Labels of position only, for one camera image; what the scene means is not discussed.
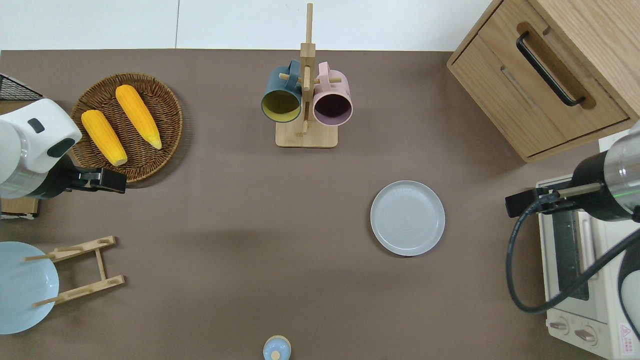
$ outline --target yellow corn cob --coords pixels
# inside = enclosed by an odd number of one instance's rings
[[[142,138],[156,149],[162,149],[160,133],[154,118],[136,89],[131,85],[120,85],[116,88],[116,99]]]
[[[88,110],[82,114],[81,120],[89,137],[113,166],[127,162],[127,154],[104,114],[99,110]]]

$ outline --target white wall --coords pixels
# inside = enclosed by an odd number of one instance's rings
[[[0,50],[299,49],[307,0],[0,0]],[[490,0],[315,0],[318,49],[452,51]]]

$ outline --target black drawer handle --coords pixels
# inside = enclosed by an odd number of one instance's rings
[[[538,75],[540,75],[542,80],[544,80],[547,83],[547,85],[551,88],[551,90],[553,90],[553,92],[556,93],[560,101],[562,101],[565,105],[576,106],[580,104],[582,101],[584,101],[585,99],[584,96],[581,97],[580,99],[573,100],[572,98],[569,97],[569,95],[567,95],[566,92],[564,92],[564,90],[560,87],[560,85],[553,78],[553,76],[549,74],[549,71],[545,69],[545,67],[540,63],[540,61],[536,59],[533,53],[524,44],[524,39],[528,35],[529,35],[528,31],[525,31],[522,35],[520,35],[520,37],[518,38],[518,41],[516,41],[516,47],[518,48],[522,56],[524,56],[524,58],[527,59],[527,61],[531,64],[531,66],[538,73]]]

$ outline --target toaster oven knob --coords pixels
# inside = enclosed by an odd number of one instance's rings
[[[592,343],[592,345],[595,345],[598,341],[598,338],[595,335],[595,331],[590,326],[587,326],[586,329],[576,330],[574,333],[577,337],[588,343]]]
[[[558,330],[566,330],[566,324],[562,322],[550,322],[549,327],[552,327]]]
[[[554,321],[547,319],[547,327],[550,329],[558,330],[561,334],[569,334],[569,325],[565,318],[560,316]]]

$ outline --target mug handle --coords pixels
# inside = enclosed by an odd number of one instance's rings
[[[331,84],[329,84],[329,63],[327,61],[318,64],[318,79],[320,80],[320,89],[323,92],[331,90]]]
[[[300,78],[300,62],[298,60],[291,60],[289,63],[289,79],[285,84],[285,88],[293,91],[298,84]]]

